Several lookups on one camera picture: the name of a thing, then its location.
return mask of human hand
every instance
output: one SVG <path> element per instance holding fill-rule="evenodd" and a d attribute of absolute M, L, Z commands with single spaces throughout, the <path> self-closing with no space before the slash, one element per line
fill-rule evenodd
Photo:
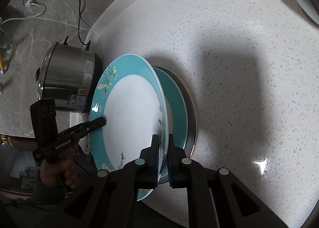
<path fill-rule="evenodd" d="M 79 184 L 79 179 L 75 173 L 74 161 L 71 154 L 67 154 L 67 158 L 57 161 L 55 163 L 47 163 L 42 161 L 40 168 L 40 179 L 42 183 L 48 187 L 55 187 L 57 185 L 56 177 L 64 172 L 66 177 L 65 184 L 75 189 Z"/>

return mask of plate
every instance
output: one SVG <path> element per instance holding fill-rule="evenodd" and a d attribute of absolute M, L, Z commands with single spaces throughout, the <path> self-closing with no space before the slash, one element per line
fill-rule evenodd
<path fill-rule="evenodd" d="M 106 117 L 106 125 L 90 133 L 97 169 L 115 171 L 138 159 L 159 135 L 159 179 L 168 148 L 168 121 L 164 93 L 151 65 L 142 57 L 126 54 L 104 71 L 92 101 L 90 120 Z M 138 200 L 152 190 L 139 190 Z"/>
<path fill-rule="evenodd" d="M 183 148 L 190 157 L 196 140 L 196 117 L 193 101 L 181 80 L 167 69 L 153 67 L 166 98 L 169 133 L 175 146 Z M 159 184 L 168 182 L 167 165 L 164 166 Z"/>

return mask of gray marble wall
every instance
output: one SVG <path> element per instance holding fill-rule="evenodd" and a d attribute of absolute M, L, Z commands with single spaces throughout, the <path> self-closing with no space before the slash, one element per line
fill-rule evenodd
<path fill-rule="evenodd" d="M 0 133 L 34 137 L 29 107 L 37 101 L 36 69 L 41 65 L 48 48 L 56 41 L 63 42 L 69 36 L 69 45 L 82 47 L 77 37 L 78 0 L 36 0 L 46 6 L 46 12 L 39 18 L 9 21 L 2 28 L 0 44 L 12 43 L 15 50 L 3 54 L 10 62 L 5 75 L 0 75 L 3 94 L 0 96 Z M 95 21 L 114 0 L 82 0 L 82 40 Z M 38 7 L 27 8 L 22 0 L 11 0 L 3 19 L 24 17 L 39 13 Z M 58 128 L 69 125 L 69 113 L 58 112 Z"/>

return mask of white power cord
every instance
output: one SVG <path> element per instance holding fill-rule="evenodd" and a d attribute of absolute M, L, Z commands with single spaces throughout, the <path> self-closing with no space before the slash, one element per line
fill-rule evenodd
<path fill-rule="evenodd" d="M 38 13 L 37 15 L 33 15 L 33 16 L 28 16 L 28 17 L 22 17 L 22 18 L 9 18 L 5 21 L 2 22 L 2 18 L 0 17 L 0 26 L 3 25 L 4 23 L 11 21 L 11 20 L 25 20 L 25 19 L 30 19 L 30 18 L 34 18 L 37 17 L 39 15 L 42 15 L 44 13 L 44 9 L 42 8 L 42 6 L 33 3 L 31 0 L 27 1 L 25 4 L 26 7 L 30 7 L 30 6 L 37 6 L 41 8 L 41 13 Z"/>

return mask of silver screw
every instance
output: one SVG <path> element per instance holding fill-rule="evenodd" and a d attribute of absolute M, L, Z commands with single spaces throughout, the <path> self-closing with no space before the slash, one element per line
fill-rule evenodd
<path fill-rule="evenodd" d="M 221 175 L 228 175 L 229 174 L 229 170 L 226 168 L 219 169 L 219 172 Z"/>
<path fill-rule="evenodd" d="M 144 163 L 145 163 L 145 160 L 143 160 L 143 159 L 136 159 L 135 160 L 136 165 L 143 165 Z"/>
<path fill-rule="evenodd" d="M 189 165 L 192 163 L 192 160 L 190 158 L 183 158 L 181 162 L 185 165 Z"/>
<path fill-rule="evenodd" d="M 99 170 L 98 177 L 106 177 L 108 175 L 107 170 Z"/>

